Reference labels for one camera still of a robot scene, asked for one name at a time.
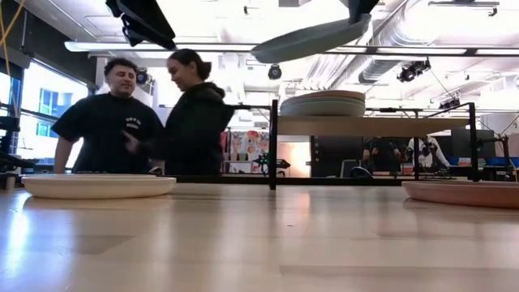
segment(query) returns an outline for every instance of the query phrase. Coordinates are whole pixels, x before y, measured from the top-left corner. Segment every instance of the monitor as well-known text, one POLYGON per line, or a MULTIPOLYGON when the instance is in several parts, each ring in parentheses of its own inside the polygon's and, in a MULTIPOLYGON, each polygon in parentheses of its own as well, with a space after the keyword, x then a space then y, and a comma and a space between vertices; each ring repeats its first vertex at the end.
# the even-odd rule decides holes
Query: monitor
MULTIPOLYGON (((480 140, 490 140, 494 138, 492 130, 476 130, 478 138, 478 158, 494 158, 495 143, 481 143, 480 140)), ((469 158, 470 155, 470 130, 454 129, 451 130, 451 141, 453 146, 454 157, 469 158)))

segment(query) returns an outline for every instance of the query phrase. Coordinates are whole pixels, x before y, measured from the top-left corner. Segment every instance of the air duct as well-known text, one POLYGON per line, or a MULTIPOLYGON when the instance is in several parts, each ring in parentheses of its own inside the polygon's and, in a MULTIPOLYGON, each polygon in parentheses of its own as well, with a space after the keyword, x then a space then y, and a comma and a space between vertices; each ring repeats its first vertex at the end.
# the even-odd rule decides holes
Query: air duct
MULTIPOLYGON (((407 1, 385 24, 384 28, 371 38, 368 45, 429 45, 442 31, 438 27, 438 18, 433 13, 434 11, 431 11, 433 9, 429 8, 427 0, 407 1)), ((338 88, 346 80, 355 76, 362 84, 373 84, 400 62, 399 59, 380 60, 371 56, 356 56, 341 76, 332 82, 331 88, 338 88)))

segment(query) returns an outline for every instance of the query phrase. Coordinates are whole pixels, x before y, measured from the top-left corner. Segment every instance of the ceiling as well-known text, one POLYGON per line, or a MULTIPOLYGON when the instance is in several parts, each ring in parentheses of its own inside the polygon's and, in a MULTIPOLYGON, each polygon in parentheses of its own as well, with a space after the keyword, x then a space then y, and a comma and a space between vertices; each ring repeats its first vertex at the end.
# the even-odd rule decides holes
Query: ceiling
MULTIPOLYGON (((260 43, 294 29, 348 17, 348 9, 341 0, 311 0, 300 7, 280 7, 280 1, 157 0, 179 43, 260 43), (249 15, 244 15, 244 6, 249 7, 249 15)), ((517 0, 500 0, 498 13, 492 17, 488 15, 491 7, 436 7, 430 6, 429 0, 409 0, 391 20, 384 22, 402 1, 381 0, 372 11, 374 28, 385 23, 372 44, 519 45, 519 30, 513 25, 510 28, 510 24, 516 23, 517 0)), ((111 16, 105 1, 27 0, 26 7, 75 41, 125 41, 120 20, 111 16)), ((158 73, 161 66, 157 66, 167 58, 167 52, 117 54, 147 67, 153 64, 158 67, 152 70, 155 77, 167 82, 167 74, 158 73)), ((264 95, 265 103, 272 93, 281 92, 281 86, 288 97, 303 90, 339 88, 366 92, 368 106, 372 107, 438 108, 450 96, 481 99, 489 88, 498 89, 494 83, 519 75, 519 60, 515 58, 431 58, 431 71, 403 84, 396 76, 401 65, 411 59, 394 58, 384 61, 387 68, 375 68, 375 82, 364 84, 359 82, 358 74, 366 74, 366 68, 377 64, 376 59, 316 55, 282 63, 281 79, 271 81, 267 77, 270 65, 259 64, 249 54, 206 53, 203 57, 213 63, 212 78, 222 87, 245 94, 270 92, 264 95)), ((492 103, 481 104, 492 107, 492 103)))

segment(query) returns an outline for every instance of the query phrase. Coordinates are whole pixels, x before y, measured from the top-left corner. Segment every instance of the table surface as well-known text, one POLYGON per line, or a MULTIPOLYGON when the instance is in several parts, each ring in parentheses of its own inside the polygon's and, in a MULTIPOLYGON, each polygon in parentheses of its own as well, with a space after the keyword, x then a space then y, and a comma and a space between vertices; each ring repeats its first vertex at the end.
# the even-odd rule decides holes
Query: table surface
POLYGON ((0 291, 515 291, 519 213, 401 187, 183 185, 149 199, 0 195, 0 291))

